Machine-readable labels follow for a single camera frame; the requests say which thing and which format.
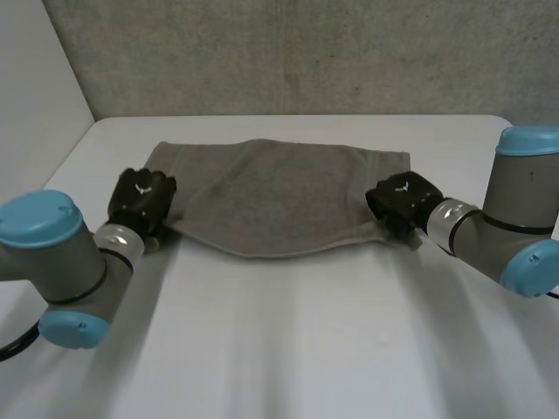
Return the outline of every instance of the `black band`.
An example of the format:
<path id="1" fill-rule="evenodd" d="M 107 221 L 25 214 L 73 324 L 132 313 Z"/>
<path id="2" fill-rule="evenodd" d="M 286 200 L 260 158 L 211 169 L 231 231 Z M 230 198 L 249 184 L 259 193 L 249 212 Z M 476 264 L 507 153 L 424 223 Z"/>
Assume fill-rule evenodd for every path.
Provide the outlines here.
<path id="1" fill-rule="evenodd" d="M 456 236 L 456 232 L 460 228 L 460 225 L 467 220 L 470 216 L 478 214 L 481 212 L 481 209 L 472 209 L 470 212 L 467 212 L 462 218 L 460 218 L 453 226 L 451 230 L 451 234 L 448 236 L 448 249 L 451 251 L 453 256 L 456 256 L 454 253 L 454 236 Z"/>
<path id="2" fill-rule="evenodd" d="M 107 279 L 107 271 L 108 271 L 107 262 L 105 262 L 105 270 L 103 271 L 103 274 L 101 275 L 99 281 L 97 281 L 97 283 L 94 286 L 92 286 L 89 290 L 87 290 L 86 292 L 82 292 L 80 295 L 76 297 L 71 297 L 69 299 L 57 299 L 57 300 L 45 299 L 45 301 L 48 304 L 52 304 L 56 306 L 64 306 L 67 304 L 75 303 L 76 301 L 80 301 L 81 299 L 84 299 L 85 297 L 96 292 L 103 285 L 105 279 Z"/>
<path id="3" fill-rule="evenodd" d="M 491 218 L 487 214 L 483 215 L 483 221 L 493 227 L 497 227 L 498 229 L 508 230 L 514 233 L 532 234 L 534 236 L 547 236 L 548 234 L 553 233 L 553 229 L 555 228 L 554 225 L 551 227 L 526 227 L 525 225 L 503 223 L 502 221 Z"/>
<path id="4" fill-rule="evenodd" d="M 130 261 L 126 259 L 124 256 L 122 256 L 118 251 L 111 251 L 110 249 L 104 249 L 104 248 L 100 248 L 99 251 L 101 253 L 106 253 L 107 255 L 111 255 L 117 259 L 120 259 L 122 263 L 125 264 L 132 273 L 134 273 L 134 267 L 132 266 Z"/>

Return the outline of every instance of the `white wall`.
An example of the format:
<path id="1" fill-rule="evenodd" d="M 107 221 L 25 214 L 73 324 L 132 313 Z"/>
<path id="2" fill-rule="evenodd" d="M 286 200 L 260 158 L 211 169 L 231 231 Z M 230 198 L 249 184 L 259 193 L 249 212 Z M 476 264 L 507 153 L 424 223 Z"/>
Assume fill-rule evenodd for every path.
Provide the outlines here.
<path id="1" fill-rule="evenodd" d="M 0 0 L 0 203 L 42 187 L 93 117 L 40 0 Z"/>

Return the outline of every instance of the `gray robot arm segment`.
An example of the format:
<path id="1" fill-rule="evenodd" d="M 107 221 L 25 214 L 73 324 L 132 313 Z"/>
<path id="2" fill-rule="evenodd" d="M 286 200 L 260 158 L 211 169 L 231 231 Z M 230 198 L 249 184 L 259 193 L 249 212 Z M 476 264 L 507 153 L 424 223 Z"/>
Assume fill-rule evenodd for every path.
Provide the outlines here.
<path id="1" fill-rule="evenodd" d="M 444 198 L 417 174 L 384 182 L 367 193 L 368 204 L 389 229 L 405 226 L 397 236 L 419 227 L 448 253 L 526 297 L 559 284 L 559 242 L 551 240 L 559 214 L 559 127 L 503 131 L 482 209 Z M 409 196 L 395 195 L 399 182 Z"/>

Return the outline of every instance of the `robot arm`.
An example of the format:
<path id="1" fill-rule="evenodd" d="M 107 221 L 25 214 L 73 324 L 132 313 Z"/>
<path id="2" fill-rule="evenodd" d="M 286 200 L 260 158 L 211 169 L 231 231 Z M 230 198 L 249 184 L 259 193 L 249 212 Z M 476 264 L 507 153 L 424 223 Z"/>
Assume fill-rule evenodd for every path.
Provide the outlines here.
<path id="1" fill-rule="evenodd" d="M 126 170 L 107 223 L 92 236 L 72 199 L 42 190 L 0 207 L 0 280 L 29 279 L 48 307 L 38 330 L 62 347 L 96 347 L 105 337 L 149 237 L 176 191 L 174 178 Z"/>
<path id="2" fill-rule="evenodd" d="M 510 127 L 496 148 L 483 209 L 444 197 L 413 172 L 379 182 L 370 209 L 396 237 L 419 228 L 447 253 L 525 297 L 559 284 L 559 127 Z"/>

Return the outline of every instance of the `concrete wall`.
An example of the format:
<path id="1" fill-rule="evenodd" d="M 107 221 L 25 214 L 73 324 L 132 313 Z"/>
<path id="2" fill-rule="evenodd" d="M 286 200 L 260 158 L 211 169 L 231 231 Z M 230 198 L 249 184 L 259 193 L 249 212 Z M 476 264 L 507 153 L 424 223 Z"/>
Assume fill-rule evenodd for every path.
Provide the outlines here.
<path id="1" fill-rule="evenodd" d="M 492 113 L 559 122 L 559 1 L 45 0 L 97 119 Z"/>

